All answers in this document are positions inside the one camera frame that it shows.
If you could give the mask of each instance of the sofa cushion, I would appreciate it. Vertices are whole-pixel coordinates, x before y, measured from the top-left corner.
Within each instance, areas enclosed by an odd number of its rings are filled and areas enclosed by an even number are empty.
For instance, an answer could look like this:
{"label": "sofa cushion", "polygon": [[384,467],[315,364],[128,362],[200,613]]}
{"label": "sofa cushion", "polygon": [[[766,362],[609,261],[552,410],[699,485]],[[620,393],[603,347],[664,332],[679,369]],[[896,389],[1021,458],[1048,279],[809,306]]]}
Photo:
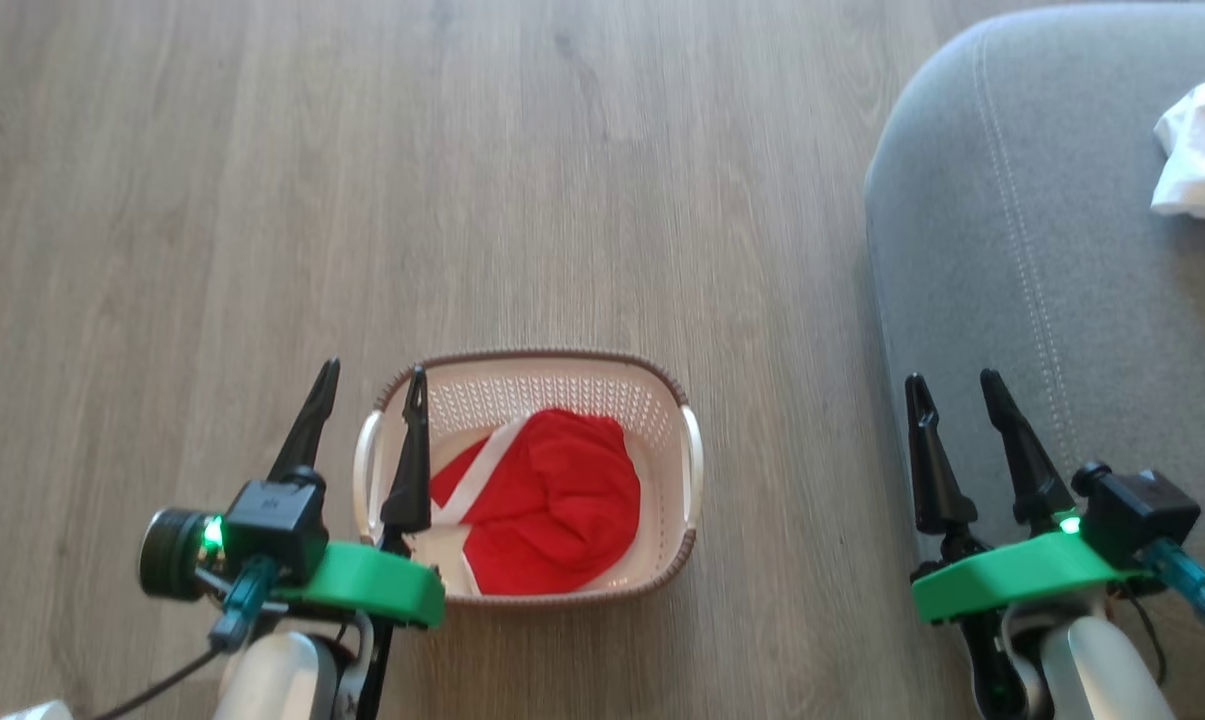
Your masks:
{"label": "sofa cushion", "polygon": [[[1205,5],[1038,10],[950,42],[887,123],[868,240],[900,452],[906,468],[903,383],[919,372],[992,542],[1027,532],[982,368],[1001,371],[1065,479],[1101,459],[1186,489],[1205,562],[1205,222],[1150,211],[1165,161],[1152,128],[1204,81]],[[1168,697],[1204,716],[1205,628],[1178,598],[1152,606]]]}

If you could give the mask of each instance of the basket handle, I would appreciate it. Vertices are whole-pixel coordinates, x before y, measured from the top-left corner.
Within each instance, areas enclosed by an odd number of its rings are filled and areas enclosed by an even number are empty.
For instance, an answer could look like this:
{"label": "basket handle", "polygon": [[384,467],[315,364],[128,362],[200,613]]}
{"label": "basket handle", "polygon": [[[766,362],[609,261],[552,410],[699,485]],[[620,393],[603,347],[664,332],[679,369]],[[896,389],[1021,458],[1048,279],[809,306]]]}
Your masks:
{"label": "basket handle", "polygon": [[689,406],[681,406],[683,411],[683,432],[686,433],[686,450],[688,450],[690,486],[683,488],[683,517],[687,529],[699,527],[699,509],[704,497],[704,443],[699,437],[699,420],[692,413]]}
{"label": "basket handle", "polygon": [[380,529],[381,502],[381,437],[380,424],[384,419],[375,411],[363,423],[358,433],[358,450],[354,450],[354,524],[364,544],[375,544]]}

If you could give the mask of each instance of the red garment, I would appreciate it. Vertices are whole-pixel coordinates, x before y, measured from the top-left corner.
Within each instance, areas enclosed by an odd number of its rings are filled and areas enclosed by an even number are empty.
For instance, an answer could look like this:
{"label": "red garment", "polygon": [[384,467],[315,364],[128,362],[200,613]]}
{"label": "red garment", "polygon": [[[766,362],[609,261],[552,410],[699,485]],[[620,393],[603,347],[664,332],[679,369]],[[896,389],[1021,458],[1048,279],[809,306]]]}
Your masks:
{"label": "red garment", "polygon": [[[433,477],[446,506],[487,439]],[[482,594],[565,594],[598,578],[637,536],[637,471],[610,418],[540,411],[498,460],[464,524]]]}

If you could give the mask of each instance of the white cloth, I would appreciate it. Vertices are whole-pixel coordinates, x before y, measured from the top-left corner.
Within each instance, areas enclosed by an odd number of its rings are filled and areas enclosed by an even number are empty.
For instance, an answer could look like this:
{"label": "white cloth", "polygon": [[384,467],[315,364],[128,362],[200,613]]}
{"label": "white cloth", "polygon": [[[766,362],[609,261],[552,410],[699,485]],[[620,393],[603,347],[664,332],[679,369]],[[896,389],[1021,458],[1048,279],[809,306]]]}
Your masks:
{"label": "white cloth", "polygon": [[1154,135],[1166,151],[1166,166],[1152,209],[1160,216],[1188,213],[1205,219],[1205,82],[1166,110]]}

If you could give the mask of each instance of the camera lens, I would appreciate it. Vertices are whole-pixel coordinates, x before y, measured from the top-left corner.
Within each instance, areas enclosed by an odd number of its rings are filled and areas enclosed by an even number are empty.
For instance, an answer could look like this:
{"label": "camera lens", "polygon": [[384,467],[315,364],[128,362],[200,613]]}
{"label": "camera lens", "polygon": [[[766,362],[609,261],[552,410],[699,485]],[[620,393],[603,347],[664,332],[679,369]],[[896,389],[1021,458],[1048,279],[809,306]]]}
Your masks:
{"label": "camera lens", "polygon": [[174,507],[158,511],[140,542],[140,588],[151,597],[200,598],[198,555],[208,544],[219,544],[218,515]]}

